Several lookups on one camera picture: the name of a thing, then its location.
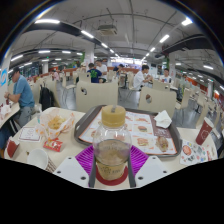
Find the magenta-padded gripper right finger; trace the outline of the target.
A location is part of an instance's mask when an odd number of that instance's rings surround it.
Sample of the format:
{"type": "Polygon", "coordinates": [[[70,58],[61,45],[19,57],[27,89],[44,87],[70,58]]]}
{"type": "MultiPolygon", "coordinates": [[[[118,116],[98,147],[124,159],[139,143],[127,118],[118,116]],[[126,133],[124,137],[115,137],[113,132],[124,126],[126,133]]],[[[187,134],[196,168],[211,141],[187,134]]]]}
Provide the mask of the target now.
{"type": "Polygon", "coordinates": [[[157,156],[148,156],[135,146],[128,160],[128,177],[131,188],[139,188],[157,181],[170,172],[157,156]]]}

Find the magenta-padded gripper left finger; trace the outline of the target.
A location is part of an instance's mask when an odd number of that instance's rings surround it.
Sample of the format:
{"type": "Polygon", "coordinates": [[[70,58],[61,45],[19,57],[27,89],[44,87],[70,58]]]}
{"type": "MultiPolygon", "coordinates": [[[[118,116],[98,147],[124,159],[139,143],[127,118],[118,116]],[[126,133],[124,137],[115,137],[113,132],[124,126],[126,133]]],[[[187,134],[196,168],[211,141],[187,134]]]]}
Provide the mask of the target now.
{"type": "Polygon", "coordinates": [[[93,148],[85,148],[76,156],[68,156],[54,171],[67,181],[84,188],[93,188],[96,177],[96,163],[93,148]]]}

